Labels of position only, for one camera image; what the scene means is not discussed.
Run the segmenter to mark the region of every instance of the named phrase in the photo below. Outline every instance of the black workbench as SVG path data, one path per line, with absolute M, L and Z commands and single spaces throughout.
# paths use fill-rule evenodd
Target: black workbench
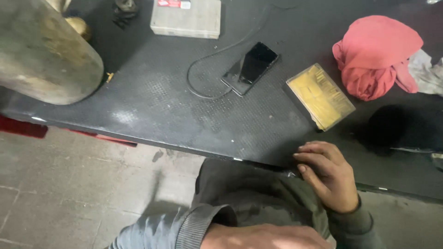
M 299 5 L 282 11 L 269 8 Z M 443 98 L 408 94 L 394 87 L 375 101 L 350 97 L 357 107 L 330 131 L 316 133 L 302 107 L 285 95 L 285 81 L 318 62 L 342 87 L 332 55 L 357 18 L 386 15 L 411 26 L 434 59 L 443 56 L 443 2 L 425 0 L 223 0 L 219 40 L 156 36 L 149 28 L 152 1 L 139 2 L 140 15 L 121 30 L 111 21 L 112 0 L 76 0 L 78 12 L 92 27 L 91 45 L 103 58 L 110 83 L 72 105 L 55 106 L 0 89 L 0 113 L 34 123 L 100 133 L 134 142 L 193 152 L 204 156 L 237 158 L 282 166 L 308 140 L 338 145 L 354 167 L 360 187 L 387 188 L 408 195 L 443 200 L 443 173 L 428 156 L 396 152 L 378 157 L 353 137 L 353 127 L 364 123 L 387 104 L 443 106 Z M 267 21 L 261 18 L 270 11 Z M 244 43 L 196 64 L 190 79 L 196 89 L 217 95 L 225 85 L 220 77 L 254 43 L 262 41 L 281 54 L 277 64 L 247 93 L 206 101 L 187 89 L 186 72 L 196 59 L 242 39 L 251 29 L 262 29 Z M 46 122 L 31 119 L 38 117 Z

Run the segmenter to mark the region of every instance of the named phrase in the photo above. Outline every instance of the green sweatshirt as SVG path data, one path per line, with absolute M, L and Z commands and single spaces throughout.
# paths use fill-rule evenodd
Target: green sweatshirt
M 349 214 L 326 210 L 298 178 L 240 162 L 207 159 L 193 205 L 170 214 L 142 216 L 122 229 L 110 249 L 198 249 L 211 223 L 226 226 L 311 226 L 337 248 L 385 248 L 361 200 Z

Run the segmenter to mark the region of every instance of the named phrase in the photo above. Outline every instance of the person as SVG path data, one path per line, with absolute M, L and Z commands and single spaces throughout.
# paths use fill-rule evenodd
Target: person
M 313 141 L 294 157 L 303 179 L 206 159 L 190 209 L 143 215 L 109 248 L 384 248 L 339 149 Z

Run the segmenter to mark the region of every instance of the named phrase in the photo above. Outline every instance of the smartphone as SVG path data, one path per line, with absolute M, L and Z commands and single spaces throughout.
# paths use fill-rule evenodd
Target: smartphone
M 251 87 L 275 63 L 279 55 L 263 43 L 257 43 L 236 62 L 221 78 L 227 86 L 240 96 L 245 95 Z

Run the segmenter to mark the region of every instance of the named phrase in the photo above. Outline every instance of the pink rag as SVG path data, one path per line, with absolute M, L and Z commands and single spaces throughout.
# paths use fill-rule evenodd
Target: pink rag
M 332 47 L 348 92 L 364 101 L 386 94 L 394 82 L 408 93 L 417 85 L 408 58 L 423 45 L 418 33 L 386 16 L 368 16 L 349 26 Z

